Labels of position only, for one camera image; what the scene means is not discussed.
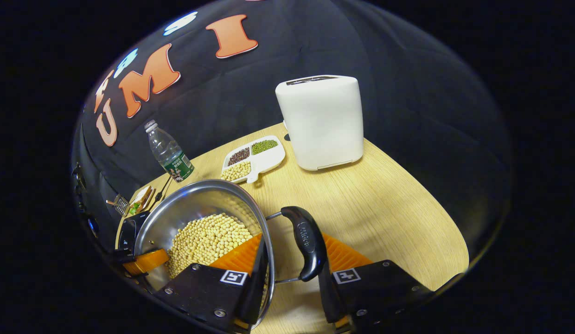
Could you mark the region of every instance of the bottle label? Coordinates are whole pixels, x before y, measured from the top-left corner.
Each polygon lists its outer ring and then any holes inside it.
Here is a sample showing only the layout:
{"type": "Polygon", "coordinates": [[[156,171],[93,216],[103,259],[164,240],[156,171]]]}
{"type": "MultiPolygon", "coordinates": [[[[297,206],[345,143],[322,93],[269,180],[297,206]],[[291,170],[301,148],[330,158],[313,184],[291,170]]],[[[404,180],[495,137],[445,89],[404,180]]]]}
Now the bottle label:
{"type": "Polygon", "coordinates": [[[167,164],[164,169],[172,176],[176,182],[186,180],[189,175],[195,170],[195,166],[188,160],[184,153],[180,154],[171,163],[167,164]]]}

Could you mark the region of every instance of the orange soft gripper pad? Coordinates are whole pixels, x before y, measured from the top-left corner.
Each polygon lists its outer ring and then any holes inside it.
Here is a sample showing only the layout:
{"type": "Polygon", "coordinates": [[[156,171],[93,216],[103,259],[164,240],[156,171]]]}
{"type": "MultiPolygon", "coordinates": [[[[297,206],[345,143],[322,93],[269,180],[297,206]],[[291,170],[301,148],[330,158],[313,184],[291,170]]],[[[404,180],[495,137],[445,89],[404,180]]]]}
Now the orange soft gripper pad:
{"type": "Polygon", "coordinates": [[[345,245],[334,237],[323,233],[323,239],[325,240],[326,255],[331,273],[372,264],[372,261],[366,256],[363,256],[352,247],[345,245]]]}
{"type": "Polygon", "coordinates": [[[225,270],[242,271],[249,273],[250,276],[252,268],[254,268],[254,260],[256,260],[256,251],[260,241],[261,234],[259,233],[242,245],[232,249],[228,254],[218,258],[209,266],[225,270]]]}

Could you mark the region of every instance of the plastic water bottle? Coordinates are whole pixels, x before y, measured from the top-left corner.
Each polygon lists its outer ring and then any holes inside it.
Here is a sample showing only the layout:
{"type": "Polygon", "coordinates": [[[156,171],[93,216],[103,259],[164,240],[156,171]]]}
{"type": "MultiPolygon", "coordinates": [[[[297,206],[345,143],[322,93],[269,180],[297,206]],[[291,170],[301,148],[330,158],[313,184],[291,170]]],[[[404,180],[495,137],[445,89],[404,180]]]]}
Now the plastic water bottle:
{"type": "Polygon", "coordinates": [[[174,138],[166,131],[158,128],[158,123],[149,121],[145,125],[149,137],[149,146],[156,160],[171,175],[176,182],[186,180],[194,171],[195,166],[182,152],[174,138]]]}

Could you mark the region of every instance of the stainless steel pot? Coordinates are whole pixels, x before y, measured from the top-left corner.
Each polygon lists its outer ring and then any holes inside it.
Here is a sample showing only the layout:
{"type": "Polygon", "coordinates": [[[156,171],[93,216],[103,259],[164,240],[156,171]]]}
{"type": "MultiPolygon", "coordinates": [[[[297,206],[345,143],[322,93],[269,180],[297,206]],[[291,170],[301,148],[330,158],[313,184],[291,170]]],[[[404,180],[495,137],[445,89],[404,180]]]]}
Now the stainless steel pot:
{"type": "MultiPolygon", "coordinates": [[[[252,235],[262,233],[268,254],[267,293],[258,320],[254,324],[256,326],[270,306],[275,283],[298,280],[307,282],[320,273],[326,262],[323,236],[312,216],[304,209],[283,207],[281,211],[265,217],[251,195],[240,186],[226,180],[201,180],[172,193],[149,214],[137,235],[134,253],[138,255],[154,249],[170,249],[178,229],[184,228],[187,222],[220,213],[237,217],[252,235]],[[280,215],[286,216],[292,222],[294,238],[304,256],[305,264],[298,277],[275,281],[273,243],[267,220],[280,215]]],[[[150,271],[145,279],[154,290],[160,290],[170,281],[164,266],[150,271]]]]}

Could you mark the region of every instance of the orange letter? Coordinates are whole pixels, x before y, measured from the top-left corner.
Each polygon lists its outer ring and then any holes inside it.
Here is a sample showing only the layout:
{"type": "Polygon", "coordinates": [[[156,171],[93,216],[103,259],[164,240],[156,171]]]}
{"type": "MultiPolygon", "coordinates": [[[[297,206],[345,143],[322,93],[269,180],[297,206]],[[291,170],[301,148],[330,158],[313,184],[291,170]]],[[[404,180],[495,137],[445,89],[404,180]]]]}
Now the orange letter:
{"type": "Polygon", "coordinates": [[[216,57],[227,58],[251,51],[258,43],[256,40],[249,39],[244,32],[242,20],[247,16],[244,14],[234,15],[215,21],[205,27],[207,30],[213,30],[217,36],[219,50],[216,52],[216,57]]]}
{"type": "Polygon", "coordinates": [[[102,122],[101,114],[98,116],[98,120],[96,121],[96,127],[98,128],[104,143],[107,146],[112,146],[116,141],[116,123],[114,122],[114,117],[112,117],[112,112],[110,111],[110,99],[106,100],[106,103],[104,103],[103,111],[104,114],[106,114],[108,125],[110,125],[110,134],[108,134],[104,128],[104,122],[102,122]]]}
{"type": "Polygon", "coordinates": [[[118,84],[127,104],[127,117],[135,116],[141,108],[141,102],[136,101],[133,94],[147,102],[150,82],[153,82],[153,93],[159,94],[180,79],[180,72],[175,72],[168,60],[168,49],[171,46],[166,44],[152,53],[145,63],[143,74],[131,71],[118,84]]]}
{"type": "Polygon", "coordinates": [[[108,85],[108,78],[110,78],[112,73],[114,73],[114,70],[111,70],[110,73],[108,73],[107,77],[104,79],[104,81],[96,91],[96,106],[94,107],[94,114],[96,114],[96,110],[98,110],[98,106],[100,105],[100,102],[104,98],[103,91],[104,89],[106,89],[106,86],[108,85]]]}

